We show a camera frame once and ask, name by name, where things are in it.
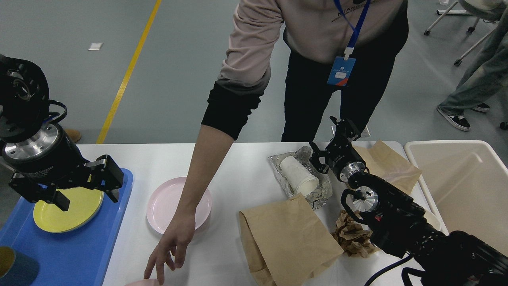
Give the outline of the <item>person bare forearm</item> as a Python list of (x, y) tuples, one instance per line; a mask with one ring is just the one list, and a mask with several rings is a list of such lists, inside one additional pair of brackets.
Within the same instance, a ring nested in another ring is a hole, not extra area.
[(202, 125), (194, 146), (183, 193), (172, 222), (195, 221), (203, 194), (223, 163), (234, 139), (225, 132)]

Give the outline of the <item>person bare hand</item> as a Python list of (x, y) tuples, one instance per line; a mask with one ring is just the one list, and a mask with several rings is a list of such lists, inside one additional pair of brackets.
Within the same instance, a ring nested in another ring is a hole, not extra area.
[(158, 241), (149, 256), (144, 279), (149, 279), (153, 270), (156, 270), (156, 279), (159, 285), (165, 282), (165, 266), (174, 271), (181, 268), (186, 259), (187, 248), (195, 234), (196, 210), (176, 211), (163, 236)]

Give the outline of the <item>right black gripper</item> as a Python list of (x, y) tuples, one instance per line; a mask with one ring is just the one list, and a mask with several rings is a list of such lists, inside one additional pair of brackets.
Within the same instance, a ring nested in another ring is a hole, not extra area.
[(349, 119), (329, 118), (335, 127), (334, 137), (325, 150), (309, 142), (312, 149), (310, 163), (319, 173), (327, 174), (331, 170), (339, 181), (347, 183), (352, 175), (367, 169), (365, 161), (352, 146), (362, 132)]

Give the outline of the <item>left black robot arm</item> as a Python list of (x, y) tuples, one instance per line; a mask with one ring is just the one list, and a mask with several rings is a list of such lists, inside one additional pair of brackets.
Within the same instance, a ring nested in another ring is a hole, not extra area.
[(124, 174), (109, 155), (85, 159), (60, 125), (67, 116), (61, 102), (50, 99), (48, 82), (38, 65), (1, 56), (1, 156), (14, 170), (9, 186), (25, 200), (44, 201), (67, 211), (61, 190), (100, 190), (116, 203)]

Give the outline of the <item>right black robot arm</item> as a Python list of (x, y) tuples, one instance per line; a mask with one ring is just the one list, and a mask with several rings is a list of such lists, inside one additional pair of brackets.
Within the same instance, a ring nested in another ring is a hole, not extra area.
[(353, 148), (361, 133), (351, 120), (338, 120), (334, 137), (324, 150), (310, 142), (310, 163), (323, 174), (332, 171), (348, 188), (341, 194), (341, 205), (355, 222), (372, 231), (370, 241), (388, 255), (400, 258), (374, 274), (370, 285), (383, 273), (414, 259), (421, 270), (405, 267), (401, 277), (405, 286), (410, 277), (424, 286), (506, 286), (507, 257), (477, 237), (463, 231), (446, 235), (427, 222), (425, 209), (384, 179), (371, 174), (366, 162)]

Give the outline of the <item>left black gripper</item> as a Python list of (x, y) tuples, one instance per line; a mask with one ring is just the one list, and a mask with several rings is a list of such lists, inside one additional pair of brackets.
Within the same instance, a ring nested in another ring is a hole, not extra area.
[(119, 201), (124, 174), (114, 159), (102, 155), (87, 161), (58, 124), (44, 124), (23, 142), (6, 143), (2, 157), (16, 172), (9, 186), (27, 201), (52, 203), (65, 212), (70, 201), (59, 189), (74, 187), (100, 190)]

